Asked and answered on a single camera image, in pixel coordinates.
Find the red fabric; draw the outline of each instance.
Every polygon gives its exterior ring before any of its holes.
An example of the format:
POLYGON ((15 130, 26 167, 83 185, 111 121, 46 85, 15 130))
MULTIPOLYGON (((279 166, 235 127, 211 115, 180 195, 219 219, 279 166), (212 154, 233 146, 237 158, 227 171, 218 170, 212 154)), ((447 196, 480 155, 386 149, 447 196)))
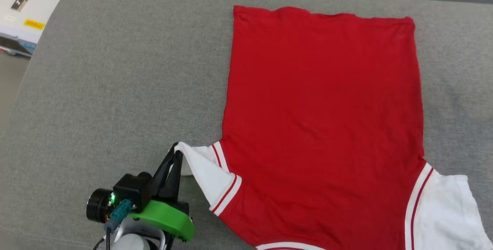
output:
POLYGON ((220 218, 257 246, 404 249, 423 159, 411 18, 235 6, 220 218))

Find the green plastic part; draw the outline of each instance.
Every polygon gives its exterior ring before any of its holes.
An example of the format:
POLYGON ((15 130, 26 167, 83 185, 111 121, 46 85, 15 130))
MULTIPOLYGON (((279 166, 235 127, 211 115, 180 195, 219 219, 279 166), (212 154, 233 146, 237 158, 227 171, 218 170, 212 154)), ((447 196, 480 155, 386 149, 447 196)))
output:
POLYGON ((188 215, 160 201, 151 200, 141 213, 130 215, 185 241, 192 240, 195 232, 195 226, 188 215))

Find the red and white jersey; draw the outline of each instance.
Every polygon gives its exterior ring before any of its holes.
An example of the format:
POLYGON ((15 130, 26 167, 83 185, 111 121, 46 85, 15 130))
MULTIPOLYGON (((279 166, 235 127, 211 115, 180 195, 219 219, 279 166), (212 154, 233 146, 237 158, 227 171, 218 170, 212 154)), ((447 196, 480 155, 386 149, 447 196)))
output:
POLYGON ((260 250, 492 250, 466 176, 423 159, 411 18, 235 6, 223 138, 179 143, 260 250))

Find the white stripe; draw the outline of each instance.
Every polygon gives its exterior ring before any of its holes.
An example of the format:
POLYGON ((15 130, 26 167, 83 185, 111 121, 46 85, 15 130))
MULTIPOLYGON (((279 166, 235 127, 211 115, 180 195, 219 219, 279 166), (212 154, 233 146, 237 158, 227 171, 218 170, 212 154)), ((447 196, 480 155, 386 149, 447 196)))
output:
MULTIPOLYGON (((224 208, 226 208, 228 206, 229 202, 231 202, 233 197, 236 195, 236 192, 238 192, 238 190, 240 189, 240 186, 241 186, 241 177, 236 175, 236 182, 234 183, 233 188, 231 188, 228 195, 226 195, 224 200, 222 200, 220 205, 214 211, 215 215, 219 216, 222 213, 222 211, 224 211, 224 208)), ((210 210, 212 211, 212 210, 214 210, 214 208, 215 208, 215 206, 211 206, 210 210)))
POLYGON ((226 163, 226 158, 224 157, 224 153, 222 152, 221 143, 217 141, 216 143, 214 143, 214 147, 216 148, 217 155, 219 156, 222 169, 229 173, 228 164, 226 163))
POLYGON ((426 163, 423 170, 419 174, 416 183, 414 184, 413 191, 411 192, 411 196, 409 197, 409 201, 407 203, 406 217, 404 220, 404 239, 405 239, 406 250, 412 250, 411 220, 413 218, 414 205, 416 204, 416 201, 418 199, 418 194, 419 191, 421 190, 421 187, 423 186, 424 180, 426 180, 426 177, 430 173, 431 169, 432 169, 431 165, 426 163))
POLYGON ((299 242, 276 242, 268 243, 257 246, 258 250, 267 250, 271 248, 297 248, 303 250, 324 250, 324 248, 316 247, 309 244, 299 243, 299 242))

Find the yellow label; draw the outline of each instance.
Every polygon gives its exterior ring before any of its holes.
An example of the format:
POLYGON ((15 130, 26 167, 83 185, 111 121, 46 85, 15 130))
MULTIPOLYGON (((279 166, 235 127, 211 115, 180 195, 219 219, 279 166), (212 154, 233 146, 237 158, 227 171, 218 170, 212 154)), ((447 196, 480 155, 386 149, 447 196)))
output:
POLYGON ((24 25, 28 26, 28 27, 33 27, 35 29, 44 29, 44 24, 42 22, 36 22, 36 21, 33 21, 33 20, 29 20, 27 19, 25 22, 24 22, 24 25))

